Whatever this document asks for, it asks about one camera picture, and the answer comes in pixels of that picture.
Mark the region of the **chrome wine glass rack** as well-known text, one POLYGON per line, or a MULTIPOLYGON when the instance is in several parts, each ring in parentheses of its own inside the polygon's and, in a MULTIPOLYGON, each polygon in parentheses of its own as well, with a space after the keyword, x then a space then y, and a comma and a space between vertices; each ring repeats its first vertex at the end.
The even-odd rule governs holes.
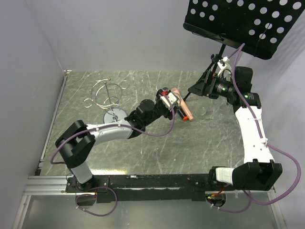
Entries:
POLYGON ((89 96, 84 99, 84 107, 96 106, 104 112, 103 122, 110 124, 127 117, 127 112, 121 108, 124 90, 129 88, 127 80, 113 81, 110 77, 104 78, 101 74, 94 79, 89 90, 89 96))

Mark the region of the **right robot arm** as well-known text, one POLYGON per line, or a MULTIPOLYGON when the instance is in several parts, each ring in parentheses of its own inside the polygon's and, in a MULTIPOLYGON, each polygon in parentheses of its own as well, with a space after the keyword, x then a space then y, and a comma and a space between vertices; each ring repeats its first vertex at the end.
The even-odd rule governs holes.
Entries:
POLYGON ((252 93, 253 70, 236 67, 234 79, 217 77, 205 71, 188 92, 217 99, 222 96, 233 107, 242 133, 244 163, 236 168, 214 166, 209 171, 208 185, 219 190, 225 183, 237 190, 268 191, 283 172, 267 147, 262 125, 262 105, 257 93, 252 93))

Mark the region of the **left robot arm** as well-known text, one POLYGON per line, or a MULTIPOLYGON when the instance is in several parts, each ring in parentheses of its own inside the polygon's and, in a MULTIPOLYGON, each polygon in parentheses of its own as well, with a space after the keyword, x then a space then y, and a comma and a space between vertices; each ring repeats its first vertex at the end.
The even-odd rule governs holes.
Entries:
POLYGON ((118 139, 132 139, 148 135, 146 127, 160 117, 174 121, 179 99, 171 92, 157 94, 156 100, 143 100, 140 105, 122 120, 87 125, 82 120, 74 122, 55 142, 56 153, 63 158, 76 179, 76 188, 84 192, 92 190, 94 177, 86 159, 94 145, 118 139))

